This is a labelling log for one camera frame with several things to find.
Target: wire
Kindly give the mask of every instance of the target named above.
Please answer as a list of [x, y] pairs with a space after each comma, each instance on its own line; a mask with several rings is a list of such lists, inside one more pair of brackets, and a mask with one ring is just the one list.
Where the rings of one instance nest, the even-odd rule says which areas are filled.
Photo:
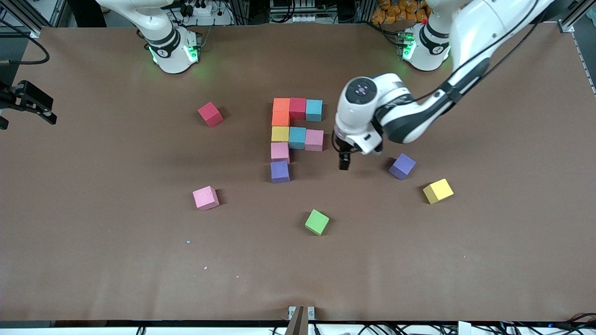
[[294, 16], [294, 11], [296, 10], [296, 0], [291, 0], [292, 1], [292, 6], [290, 8], [290, 5], [288, 4], [288, 13], [285, 15], [285, 17], [283, 19], [281, 19], [280, 21], [276, 21], [272, 18], [269, 18], [270, 21], [275, 22], [275, 23], [285, 23], [288, 22], [292, 16]]
[[215, 0], [213, 0], [211, 3], [212, 3], [212, 4], [213, 4], [215, 7], [217, 7], [217, 9], [219, 9], [219, 10], [222, 10], [222, 9], [224, 9], [224, 8], [225, 8], [225, 6], [221, 6], [221, 7], [220, 7], [220, 6], [216, 5], [216, 4], [215, 4]]
[[493, 334], [496, 334], [496, 335], [502, 335], [502, 333], [500, 331], [496, 331], [496, 330], [490, 328], [490, 326], [487, 326], [488, 329], [482, 328], [482, 327], [480, 327], [478, 325], [472, 325], [472, 327], [478, 328], [478, 329], [481, 329], [481, 330], [484, 330], [484, 331], [488, 331], [488, 332], [493, 333]]
[[385, 333], [385, 335], [389, 335], [389, 333], [388, 333], [388, 332], [386, 332], [386, 331], [385, 331], [385, 329], [383, 329], [383, 328], [379, 327], [379, 325], [377, 325], [377, 324], [374, 324], [373, 326], [375, 326], [375, 327], [379, 328], [379, 329], [380, 329], [382, 332], [384, 332], [384, 333]]
[[181, 27], [185, 27], [184, 24], [182, 23], [182, 21], [178, 20], [178, 18], [176, 17], [176, 14], [174, 13], [174, 11], [170, 8], [170, 13], [172, 13], [172, 16], [174, 16], [174, 22]]
[[526, 34], [526, 36], [524, 36], [519, 43], [517, 43], [517, 45], [511, 49], [507, 55], [505, 55], [505, 57], [503, 57], [501, 60], [499, 60], [498, 63], [495, 64], [495, 66], [491, 67], [490, 70], [488, 70], [488, 72], [486, 72], [482, 77], [480, 77], [480, 79], [478, 80], [477, 84], [479, 82], [481, 82], [482, 80], [484, 80], [484, 78], [488, 77], [491, 73], [493, 73], [497, 67], [501, 66], [501, 64], [503, 64], [504, 61], [506, 61], [509, 56], [511, 56], [526, 40], [528, 37], [530, 37], [530, 35], [534, 32], [534, 30], [536, 29], [536, 27], [538, 26], [538, 23], [535, 23], [532, 28], [530, 29], [530, 31]]
[[381, 30], [381, 34], [383, 34], [383, 37], [391, 44], [395, 45], [395, 46], [407, 46], [407, 44], [400, 44], [400, 43], [396, 43], [391, 41], [391, 39], [387, 36], [387, 32], [385, 30], [383, 30], [381, 28], [381, 24], [379, 23], [378, 28]]
[[524, 325], [522, 322], [519, 323], [520, 325], [528, 328], [529, 330], [533, 331], [534, 333], [536, 333], [537, 335], [544, 335], [541, 332], [539, 332], [538, 330], [536, 330], [534, 327], [529, 326], [529, 325]]
[[271, 335], [281, 335], [281, 334], [277, 332], [277, 327], [275, 327], [275, 328], [273, 328], [273, 330], [271, 331]]
[[576, 316], [574, 318], [571, 318], [571, 319], [569, 319], [569, 320], [567, 320], [565, 322], [576, 322], [577, 320], [581, 320], [581, 319], [583, 319], [585, 317], [591, 317], [593, 315], [596, 315], [596, 313], [583, 313], [583, 314], [580, 314], [580, 315], [578, 315], [578, 316]]
[[[333, 23], [335, 23], [335, 21], [337, 20], [337, 17], [338, 17], [338, 16], [339, 16], [339, 13], [336, 13], [336, 16], [333, 18]], [[356, 13], [354, 13], [354, 15], [353, 15], [351, 18], [347, 19], [347, 20], [337, 20], [337, 22], [338, 22], [338, 23], [341, 23], [341, 22], [350, 22], [350, 21], [352, 21], [352, 20], [353, 20], [355, 17], [356, 17]]]
[[360, 152], [360, 150], [358, 150], [358, 149], [356, 149], [356, 150], [350, 150], [350, 151], [340, 151], [340, 149], [338, 147], [336, 147], [337, 144], [335, 143], [335, 141], [333, 141], [334, 137], [335, 137], [335, 129], [331, 131], [331, 146], [338, 153], [340, 153], [340, 154], [353, 154], [353, 153]]
[[215, 19], [213, 19], [213, 24], [209, 26], [209, 30], [207, 30], [207, 34], [205, 35], [205, 39], [203, 39], [203, 43], [201, 43], [201, 47], [203, 48], [205, 44], [207, 44], [207, 38], [209, 38], [209, 33], [211, 32], [211, 28], [215, 25]]
[[38, 41], [36, 41], [31, 36], [25, 34], [20, 29], [18, 29], [15, 26], [13, 26], [12, 24], [6, 22], [3, 18], [0, 18], [0, 23], [5, 24], [10, 29], [13, 29], [15, 32], [17, 32], [17, 33], [25, 36], [28, 40], [30, 40], [31, 42], [33, 42], [33, 44], [37, 45], [41, 49], [41, 51], [43, 51], [44, 54], [45, 54], [45, 57], [42, 60], [33, 60], [33, 61], [28, 61], [28, 60], [4, 60], [4, 61], [0, 61], [0, 64], [3, 64], [4, 63], [4, 64], [18, 64], [18, 65], [39, 65], [39, 64], [46, 63], [49, 60], [49, 53], [48, 53], [48, 51]]
[[[492, 42], [491, 44], [489, 44], [487, 47], [485, 47], [484, 49], [480, 50], [476, 55], [473, 55], [472, 57], [470, 57], [470, 59], [468, 59], [467, 61], [464, 62], [464, 64], [458, 66], [452, 73], [451, 75], [444, 81], [444, 82], [448, 82], [449, 80], [451, 80], [451, 78], [453, 78], [453, 76], [459, 71], [461, 70], [464, 66], [470, 64], [473, 60], [475, 60], [476, 58], [478, 58], [480, 55], [482, 55], [484, 52], [486, 52], [488, 49], [492, 48], [493, 46], [495, 46], [496, 44], [498, 44], [499, 42], [501, 42], [503, 39], [505, 39], [507, 36], [509, 36], [509, 34], [513, 33], [514, 30], [516, 30], [529, 16], [530, 14], [534, 11], [534, 9], [536, 8], [536, 6], [538, 5], [538, 2], [540, 0], [535, 0], [534, 4], [532, 5], [532, 7], [530, 8], [530, 10], [527, 12], [527, 14], [513, 27], [511, 28], [506, 34], [504, 34], [503, 36], [501, 36], [499, 39], [497, 39], [495, 42]], [[413, 100], [406, 100], [403, 101], [401, 103], [396, 103], [395, 106], [402, 106], [402, 105], [407, 105], [407, 104], [411, 104], [414, 103], [416, 101], [420, 101], [424, 98], [427, 98], [429, 96], [431, 96], [432, 94], [434, 94], [436, 91], [438, 91], [440, 89], [440, 85], [437, 86], [436, 89], [432, 90], [429, 93], [426, 93], [416, 99]]]
[[376, 335], [379, 335], [379, 333], [377, 333], [374, 329], [372, 329], [371, 326], [368, 324], [365, 324], [364, 327], [362, 329], [360, 329], [360, 331], [358, 332], [358, 335], [361, 335], [364, 332], [364, 330], [367, 328], [370, 329]]
[[248, 21], [248, 19], [245, 18], [245, 17], [243, 17], [243, 16], [240, 16], [240, 18], [238, 18], [238, 16], [236, 16], [236, 13], [234, 13], [234, 11], [232, 10], [232, 8], [230, 8], [229, 4], [226, 1], [224, 1], [223, 3], [225, 4], [226, 8], [228, 9], [228, 12], [229, 12], [230, 16], [234, 16], [234, 18], [236, 19], [236, 22], [235, 22], [235, 25], [236, 26], [238, 26], [238, 22], [239, 21], [242, 24], [244, 23], [244, 21]]

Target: black cable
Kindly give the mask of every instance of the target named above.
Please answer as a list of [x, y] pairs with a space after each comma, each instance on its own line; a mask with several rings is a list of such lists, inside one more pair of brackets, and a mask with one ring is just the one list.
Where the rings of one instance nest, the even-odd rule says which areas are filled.
[[[456, 331], [455, 329], [452, 329], [452, 328], [449, 328], [449, 327], [445, 327], [442, 324], [435, 324], [433, 322], [426, 322], [426, 321], [414, 321], [411, 325], [427, 325], [429, 327], [432, 327], [433, 329], [435, 329], [436, 331], [438, 331], [442, 335], [451, 335], [454, 331]], [[404, 328], [402, 328], [402, 331], [404, 331], [409, 326], [410, 325], [406, 325]]]
[[296, 0], [291, 0], [291, 8], [290, 8], [290, 4], [288, 4], [288, 13], [285, 15], [285, 17], [283, 19], [281, 19], [280, 21], [276, 21], [272, 18], [269, 18], [269, 19], [270, 19], [270, 21], [275, 22], [275, 23], [288, 22], [291, 20], [292, 16], [294, 16], [295, 10], [296, 10]]
[[6, 22], [2, 18], [0, 18], [0, 23], [5, 24], [10, 29], [13, 29], [15, 32], [17, 32], [17, 33], [25, 36], [28, 40], [30, 40], [31, 42], [33, 42], [33, 44], [37, 45], [41, 49], [41, 51], [43, 51], [44, 54], [45, 54], [45, 57], [42, 60], [33, 60], [33, 61], [27, 61], [27, 60], [5, 60], [5, 61], [0, 61], [0, 64], [2, 64], [2, 63], [8, 63], [8, 64], [18, 64], [18, 65], [39, 65], [39, 64], [46, 63], [49, 60], [49, 53], [48, 53], [48, 51], [38, 41], [36, 41], [31, 36], [23, 33], [20, 29], [17, 29], [15, 26], [13, 26], [12, 24]]
[[575, 322], [577, 320], [583, 319], [585, 317], [591, 317], [593, 315], [596, 315], [596, 313], [583, 313], [583, 314], [580, 314], [580, 315], [578, 315], [578, 316], [576, 316], [574, 318], [571, 318], [571, 319], [569, 319], [569, 320], [567, 320], [565, 322]]
[[[470, 57], [470, 59], [468, 59], [467, 61], [464, 62], [464, 64], [460, 65], [457, 67], [457, 69], [455, 69], [451, 75], [444, 81], [444, 82], [448, 82], [451, 78], [453, 78], [454, 74], [457, 73], [457, 71], [461, 70], [464, 66], [470, 64], [470, 62], [472, 62], [473, 60], [475, 60], [478, 56], [482, 55], [485, 51], [487, 51], [488, 49], [492, 48], [493, 46], [495, 46], [496, 44], [498, 44], [499, 42], [501, 42], [503, 39], [505, 39], [507, 36], [509, 36], [509, 34], [513, 33], [514, 30], [516, 30], [529, 16], [530, 14], [534, 11], [534, 9], [536, 8], [536, 6], [538, 5], [539, 0], [535, 0], [534, 4], [532, 5], [532, 7], [530, 8], [530, 10], [527, 12], [527, 14], [513, 27], [511, 28], [506, 34], [504, 34], [503, 36], [501, 36], [499, 39], [497, 39], [495, 42], [492, 42], [491, 44], [489, 44], [487, 47], [485, 47], [484, 49], [480, 50], [476, 55]], [[434, 94], [436, 91], [438, 91], [440, 89], [440, 85], [437, 86], [436, 89], [432, 90], [432, 92], [429, 92], [427, 94], [424, 94], [414, 100], [406, 100], [402, 103], [397, 103], [395, 104], [395, 106], [402, 106], [402, 105], [407, 105], [407, 104], [411, 104], [414, 103], [416, 101], [420, 101], [424, 98], [427, 98], [429, 96], [431, 96], [432, 94]]]
[[240, 18], [238, 18], [238, 16], [236, 16], [236, 13], [234, 13], [234, 11], [232, 10], [232, 8], [230, 8], [229, 4], [226, 1], [220, 1], [219, 4], [221, 5], [221, 3], [224, 3], [226, 8], [228, 9], [228, 12], [234, 16], [234, 18], [236, 19], [236, 26], [238, 26], [238, 22], [240, 21], [241, 23], [243, 23], [244, 21], [248, 22], [248, 19], [240, 16]]
[[364, 327], [363, 327], [362, 329], [360, 329], [360, 331], [358, 332], [358, 334], [357, 334], [357, 335], [361, 335], [361, 334], [362, 334], [362, 332], [364, 332], [364, 330], [365, 330], [366, 328], [368, 328], [368, 326], [367, 326], [367, 325], [364, 325]]
[[379, 23], [378, 27], [379, 27], [379, 29], [380, 29], [380, 31], [381, 31], [381, 34], [383, 34], [383, 37], [384, 37], [384, 38], [385, 38], [385, 39], [386, 39], [386, 40], [387, 40], [389, 43], [393, 44], [394, 46], [408, 46], [407, 44], [400, 44], [400, 43], [396, 43], [396, 42], [393, 42], [393, 41], [391, 41], [391, 39], [390, 39], [390, 38], [387, 36], [387, 31], [386, 31], [386, 30], [383, 30], [383, 29], [381, 28], [381, 24], [380, 24], [380, 23]]
[[499, 60], [498, 63], [495, 64], [495, 66], [491, 67], [491, 69], [486, 72], [482, 77], [480, 77], [480, 79], [478, 80], [477, 83], [481, 82], [482, 80], [484, 80], [484, 78], [488, 77], [491, 73], [493, 73], [493, 71], [496, 70], [497, 67], [501, 66], [501, 64], [503, 64], [504, 61], [506, 61], [509, 56], [511, 56], [526, 40], [528, 37], [530, 37], [530, 35], [534, 32], [534, 30], [536, 29], [536, 27], [538, 26], [538, 23], [535, 23], [532, 28], [530, 29], [530, 31], [526, 34], [526, 36], [524, 36], [519, 43], [513, 48], [511, 49], [507, 55], [505, 55], [505, 57], [503, 57], [501, 60]]
[[335, 141], [333, 141], [334, 138], [335, 138], [335, 130], [332, 130], [331, 131], [331, 146], [338, 153], [340, 153], [340, 154], [353, 154], [353, 153], [360, 152], [360, 150], [358, 150], [358, 149], [356, 149], [356, 150], [350, 150], [350, 151], [340, 151], [340, 149], [338, 147], [336, 147], [337, 143], [335, 143]]
[[273, 328], [273, 330], [271, 331], [271, 335], [280, 335], [280, 334], [277, 332], [277, 327]]
[[390, 32], [390, 31], [388, 31], [388, 30], [384, 30], [383, 28], [377, 27], [377, 26], [375, 26], [374, 24], [372, 24], [372, 23], [370, 23], [370, 22], [368, 22], [368, 21], [358, 21], [358, 22], [356, 22], [356, 23], [357, 23], [357, 24], [358, 24], [358, 23], [364, 23], [364, 24], [366, 24], [367, 26], [369, 26], [369, 27], [373, 28], [374, 30], [376, 30], [376, 31], [378, 31], [378, 32], [380, 32], [380, 33], [382, 33], [382, 32], [385, 32], [385, 34], [387, 34], [387, 35], [399, 36], [399, 33]]
[[388, 332], [386, 332], [386, 331], [385, 331], [385, 329], [383, 329], [383, 328], [379, 327], [379, 325], [377, 325], [377, 324], [373, 324], [373, 326], [375, 326], [375, 327], [379, 328], [379, 329], [380, 329], [382, 332], [384, 332], [384, 333], [385, 333], [385, 335], [389, 335], [389, 333], [388, 333]]
[[539, 332], [538, 330], [536, 330], [534, 327], [529, 326], [529, 325], [524, 325], [522, 322], [519, 323], [520, 325], [528, 328], [529, 330], [533, 331], [534, 333], [536, 333], [536, 335], [544, 335], [541, 332]]
[[398, 324], [394, 324], [394, 326], [395, 326], [395, 329], [399, 330], [399, 332], [400, 332], [402, 335], [408, 335], [408, 333], [406, 333], [406, 332], [405, 332], [405, 331], [404, 331], [402, 328], [400, 328], [400, 327], [398, 326]]
[[393, 332], [395, 333], [395, 335], [400, 335], [400, 334], [398, 333], [398, 330], [397, 330], [397, 329], [396, 329], [394, 326], [390, 325], [389, 323], [387, 323], [387, 322], [380, 322], [380, 324], [384, 324], [384, 325], [386, 325], [387, 327], [389, 327], [389, 329], [393, 330]]
[[478, 328], [478, 329], [481, 329], [481, 330], [484, 330], [484, 331], [488, 331], [488, 332], [493, 333], [493, 334], [496, 334], [496, 335], [501, 335], [502, 334], [500, 331], [496, 331], [496, 330], [494, 330], [494, 329], [492, 329], [490, 327], [488, 327], [488, 329], [482, 328], [482, 327], [480, 327], [478, 325], [472, 325], [472, 327]]
[[172, 16], [174, 17], [174, 22], [180, 26], [180, 27], [186, 27], [182, 21], [178, 20], [178, 18], [176, 17], [176, 14], [174, 13], [174, 11], [170, 8], [170, 13], [172, 13]]

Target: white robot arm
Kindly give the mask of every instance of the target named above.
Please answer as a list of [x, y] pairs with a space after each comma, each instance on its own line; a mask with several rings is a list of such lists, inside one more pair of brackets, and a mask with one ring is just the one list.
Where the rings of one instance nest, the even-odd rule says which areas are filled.
[[197, 34], [174, 27], [161, 7], [174, 0], [97, 0], [130, 20], [149, 44], [153, 61], [167, 73], [180, 73], [198, 62]]
[[[422, 104], [415, 102], [400, 77], [393, 73], [374, 78], [357, 77], [348, 82], [337, 105], [334, 127], [334, 147], [340, 153], [340, 169], [348, 169], [351, 153], [380, 153], [383, 133], [390, 141], [403, 144], [420, 137], [482, 78], [495, 50], [540, 15], [552, 1], [473, 0], [469, 3], [455, 16], [449, 33], [453, 73]], [[415, 40], [419, 38], [420, 35], [414, 36]]]

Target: table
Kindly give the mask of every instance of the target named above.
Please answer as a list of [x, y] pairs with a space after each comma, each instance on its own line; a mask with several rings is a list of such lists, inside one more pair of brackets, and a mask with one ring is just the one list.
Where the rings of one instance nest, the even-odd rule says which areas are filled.
[[[509, 41], [497, 57], [521, 38]], [[180, 75], [133, 29], [47, 29], [55, 126], [6, 111], [0, 134], [3, 320], [564, 320], [596, 309], [594, 96], [555, 24], [410, 145], [330, 147], [345, 83], [396, 72], [415, 96], [451, 71], [413, 70], [360, 25], [214, 27]], [[39, 56], [29, 45], [25, 58]], [[274, 97], [324, 100], [326, 150], [268, 181]], [[224, 121], [208, 128], [208, 101]], [[399, 181], [387, 165], [417, 161]], [[455, 195], [429, 205], [446, 178]], [[192, 191], [222, 205], [201, 212]], [[322, 237], [308, 212], [331, 218]]]

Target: orange cube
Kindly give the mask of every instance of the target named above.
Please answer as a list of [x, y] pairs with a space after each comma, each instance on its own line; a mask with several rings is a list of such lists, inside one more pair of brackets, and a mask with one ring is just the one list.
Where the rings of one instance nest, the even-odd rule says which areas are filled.
[[273, 112], [290, 112], [290, 98], [274, 98], [273, 99]]
[[290, 126], [290, 112], [286, 111], [275, 111], [273, 110], [273, 118], [271, 119], [271, 125], [277, 127], [288, 127]]

